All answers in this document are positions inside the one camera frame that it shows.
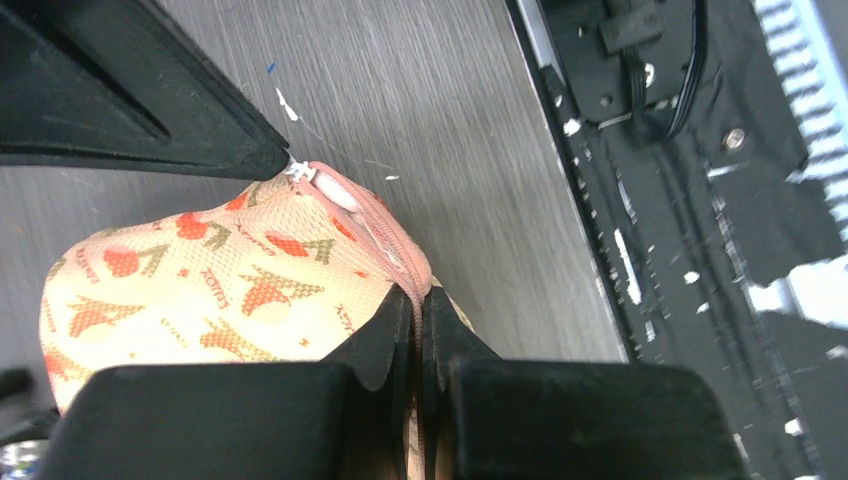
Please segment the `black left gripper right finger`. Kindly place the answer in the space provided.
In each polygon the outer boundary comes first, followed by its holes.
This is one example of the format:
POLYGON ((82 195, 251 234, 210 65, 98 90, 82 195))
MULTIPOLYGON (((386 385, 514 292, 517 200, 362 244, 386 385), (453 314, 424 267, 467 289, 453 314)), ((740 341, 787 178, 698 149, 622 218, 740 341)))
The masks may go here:
POLYGON ((428 479, 742 479, 707 384, 677 367, 508 360, 444 289, 423 304, 428 479))

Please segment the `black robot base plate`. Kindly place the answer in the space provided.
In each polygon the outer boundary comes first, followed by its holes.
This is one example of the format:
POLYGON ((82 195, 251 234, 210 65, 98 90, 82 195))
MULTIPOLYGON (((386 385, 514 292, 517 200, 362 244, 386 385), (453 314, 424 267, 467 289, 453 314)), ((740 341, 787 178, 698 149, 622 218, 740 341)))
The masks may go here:
POLYGON ((752 479, 847 475, 847 5, 511 1, 633 361, 752 479))

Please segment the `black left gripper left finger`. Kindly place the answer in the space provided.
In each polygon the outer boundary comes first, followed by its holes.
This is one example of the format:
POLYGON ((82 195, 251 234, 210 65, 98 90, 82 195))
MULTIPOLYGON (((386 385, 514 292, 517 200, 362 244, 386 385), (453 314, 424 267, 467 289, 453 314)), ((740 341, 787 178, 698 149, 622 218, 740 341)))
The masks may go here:
POLYGON ((95 374, 40 479, 402 479, 412 303, 393 287, 317 362, 135 365, 95 374))

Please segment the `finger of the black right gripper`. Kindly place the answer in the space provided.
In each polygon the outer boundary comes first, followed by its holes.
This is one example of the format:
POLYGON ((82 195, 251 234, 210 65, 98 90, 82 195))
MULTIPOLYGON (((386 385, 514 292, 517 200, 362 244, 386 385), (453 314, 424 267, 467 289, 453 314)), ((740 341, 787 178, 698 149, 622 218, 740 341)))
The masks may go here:
POLYGON ((288 142, 155 1, 1 5, 1 162, 266 180, 288 142))

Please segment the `floral mesh laundry bag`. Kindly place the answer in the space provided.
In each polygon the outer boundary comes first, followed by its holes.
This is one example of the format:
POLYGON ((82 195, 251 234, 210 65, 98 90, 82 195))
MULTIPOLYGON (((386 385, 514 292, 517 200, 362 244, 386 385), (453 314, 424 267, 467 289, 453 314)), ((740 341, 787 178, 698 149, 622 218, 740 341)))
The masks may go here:
POLYGON ((390 287, 421 299, 430 265, 388 210, 324 169, 228 204, 91 236, 51 268, 42 351, 66 410, 96 372, 315 359, 363 326, 390 287))

